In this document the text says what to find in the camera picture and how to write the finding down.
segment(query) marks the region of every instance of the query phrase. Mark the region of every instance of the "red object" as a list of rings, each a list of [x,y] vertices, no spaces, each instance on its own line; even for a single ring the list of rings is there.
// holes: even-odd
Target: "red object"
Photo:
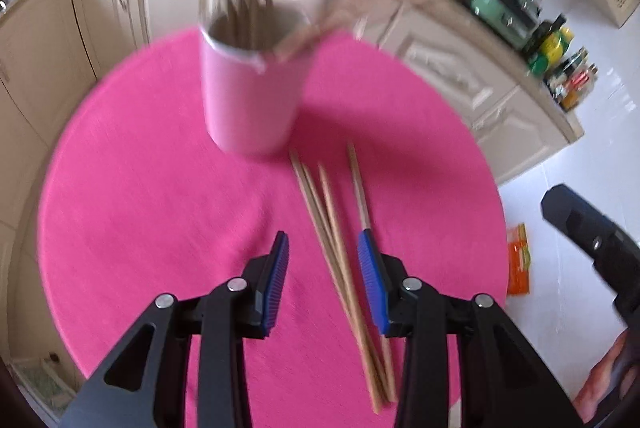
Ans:
[[[529,269],[531,255],[524,224],[507,230],[509,243],[509,286],[507,293],[513,296],[529,294]]]
[[[245,343],[255,426],[393,426],[371,411],[362,363],[286,151],[225,155],[204,123],[198,32],[117,66],[69,122],[39,208],[40,270],[60,335],[87,376],[161,293],[203,295],[290,238],[270,338]],[[361,303],[353,141],[380,249],[441,293],[504,303],[506,227],[489,167],[434,89],[401,62],[338,35],[318,51],[290,146],[332,180]],[[397,382],[403,340],[393,340]],[[452,400],[460,393],[450,347]],[[187,426],[195,426],[191,360]]]
[[[589,81],[589,71],[580,71],[569,79],[569,85],[575,90],[579,90],[584,87]]]

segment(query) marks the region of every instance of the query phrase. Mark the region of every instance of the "pink cup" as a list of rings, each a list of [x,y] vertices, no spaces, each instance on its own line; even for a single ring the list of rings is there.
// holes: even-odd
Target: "pink cup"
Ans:
[[[302,14],[289,8],[275,7],[273,11],[270,44],[305,21]],[[226,17],[217,18],[209,31],[202,27],[200,31],[202,98],[211,139],[220,150],[242,155],[280,150],[296,119],[313,63],[312,51],[278,62],[260,51],[228,46],[221,40]]]

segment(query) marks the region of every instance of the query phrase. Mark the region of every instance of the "orange package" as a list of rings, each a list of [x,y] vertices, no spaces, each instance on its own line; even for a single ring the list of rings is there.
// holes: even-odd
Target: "orange package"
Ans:
[[[529,266],[531,255],[524,224],[507,231],[509,243],[509,286],[507,294],[529,294]]]

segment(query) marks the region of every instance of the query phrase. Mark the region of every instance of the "round table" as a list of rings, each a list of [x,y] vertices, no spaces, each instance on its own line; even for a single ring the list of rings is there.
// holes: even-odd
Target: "round table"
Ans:
[[[267,253],[284,230],[290,260],[276,327],[267,340],[245,343],[255,426],[393,426],[395,407],[371,411],[356,342],[287,152],[237,157],[207,135],[198,41],[198,31],[189,30],[125,60],[60,138],[38,243],[62,339],[87,376],[158,294],[208,294]],[[349,141],[381,251],[443,294],[484,292],[503,303],[504,216],[472,135],[398,60],[339,34],[318,50],[289,146],[316,175],[318,163],[328,170],[367,311]],[[392,342],[398,383],[403,346]],[[449,349],[453,403],[460,380]],[[191,374],[187,426],[194,427]]]

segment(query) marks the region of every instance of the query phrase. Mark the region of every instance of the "metal screw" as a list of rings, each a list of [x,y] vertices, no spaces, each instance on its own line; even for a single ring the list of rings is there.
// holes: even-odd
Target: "metal screw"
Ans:
[[[240,277],[232,278],[226,283],[226,288],[229,291],[234,291],[234,292],[244,291],[246,289],[246,286],[247,286],[246,280]]]
[[[407,291],[418,291],[422,287],[422,282],[419,278],[409,277],[402,280],[402,287]]]
[[[479,294],[478,296],[476,296],[476,303],[478,304],[478,307],[488,309],[494,304],[494,299],[491,298],[488,294]]]
[[[167,307],[171,307],[173,304],[174,297],[170,294],[161,294],[156,298],[156,307],[158,307],[158,309],[167,309]]]

